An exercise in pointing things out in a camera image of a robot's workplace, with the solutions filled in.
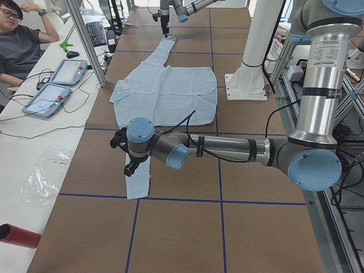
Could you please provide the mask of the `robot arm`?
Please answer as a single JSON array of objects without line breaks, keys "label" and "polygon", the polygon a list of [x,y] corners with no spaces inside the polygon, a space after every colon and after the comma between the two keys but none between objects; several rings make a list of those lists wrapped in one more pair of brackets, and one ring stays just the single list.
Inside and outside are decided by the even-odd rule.
[{"label": "robot arm", "polygon": [[203,8],[211,5],[212,3],[217,2],[217,0],[198,0],[193,1],[187,6],[184,6],[181,0],[165,0],[160,1],[160,8],[157,13],[152,14],[152,18],[155,22],[160,19],[160,24],[162,28],[162,33],[165,38],[168,37],[169,34],[169,8],[172,6],[176,13],[177,19],[180,23],[184,23],[188,20],[188,17],[192,14],[197,13]]},{"label": "robot arm", "polygon": [[342,165],[333,138],[335,114],[349,43],[363,26],[362,1],[294,1],[290,40],[310,46],[299,116],[287,140],[238,139],[178,132],[178,126],[210,123],[217,106],[217,82],[208,67],[166,65],[175,38],[168,35],[169,8],[179,21],[203,9],[208,1],[184,6],[161,1],[153,19],[164,37],[157,49],[119,81],[110,97],[119,130],[112,148],[121,148],[130,161],[127,176],[153,157],[180,169],[188,156],[204,155],[234,162],[260,162],[285,173],[300,188],[322,191],[340,178]]}]

